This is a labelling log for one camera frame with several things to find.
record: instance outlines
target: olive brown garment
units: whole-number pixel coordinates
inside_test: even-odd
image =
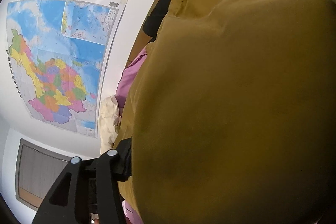
[[[335,0],[172,0],[115,143],[145,224],[315,223],[336,185]]]

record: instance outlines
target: brown wooden surface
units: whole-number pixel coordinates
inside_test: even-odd
[[[35,206],[36,208],[39,208],[43,201],[43,199],[29,193],[28,191],[26,191],[21,187],[19,187],[19,197],[24,201],[28,202],[29,204]]]
[[[147,16],[153,11],[155,5],[157,4],[159,0],[154,0],[152,7],[150,8]],[[133,44],[133,48],[131,50],[131,53],[128,57],[128,61],[126,64],[126,67],[137,57],[137,55],[139,54],[139,52],[141,52],[141,50],[147,45],[147,43],[149,42],[149,40],[151,40],[151,37],[149,37],[148,35],[146,35],[143,30],[142,30],[142,26],[141,29],[138,33],[138,36],[136,37],[134,44]]]

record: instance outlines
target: map border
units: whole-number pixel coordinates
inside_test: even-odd
[[[17,2],[17,1],[23,1],[23,0],[9,0],[8,3]],[[102,86],[103,86],[103,83],[104,83],[107,62],[108,62],[108,59],[110,57],[111,48],[112,48],[113,41],[114,41],[114,38],[115,38],[115,35],[116,35],[116,32],[117,32],[118,25],[120,23],[121,17],[123,15],[123,12],[125,10],[125,6],[126,6],[128,0],[69,0],[69,1],[78,1],[78,2],[87,3],[87,4],[91,4],[91,5],[100,5],[100,6],[109,8],[111,10],[115,10],[116,13],[117,13],[115,18],[113,19],[112,29],[111,29],[110,34],[109,34],[108,42],[105,46],[105,51],[104,51],[102,64],[101,64],[101,69],[100,69],[100,74],[99,74],[98,91],[97,91],[97,105],[96,105],[96,110],[95,110],[95,136],[84,135],[84,134],[80,134],[78,132],[71,131],[73,133],[77,133],[77,134],[80,134],[82,136],[87,136],[87,137],[91,137],[91,138],[98,138],[98,117],[99,117],[100,102],[101,102],[101,92],[102,92]],[[110,6],[111,3],[117,3],[118,7]],[[27,108],[27,111],[28,111],[29,115],[32,117],[32,114],[30,113],[26,104],[25,104],[25,106]]]

